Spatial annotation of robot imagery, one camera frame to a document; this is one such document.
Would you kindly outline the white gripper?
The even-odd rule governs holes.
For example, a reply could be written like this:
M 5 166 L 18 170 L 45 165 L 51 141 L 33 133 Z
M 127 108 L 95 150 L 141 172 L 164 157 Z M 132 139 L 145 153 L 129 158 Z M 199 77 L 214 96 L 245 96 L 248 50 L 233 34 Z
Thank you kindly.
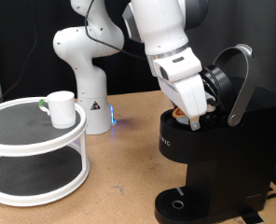
M 199 116 L 206 113 L 207 101 L 200 77 L 201 63 L 191 47 L 147 59 L 161 90 L 189 117 L 191 130 L 198 130 Z

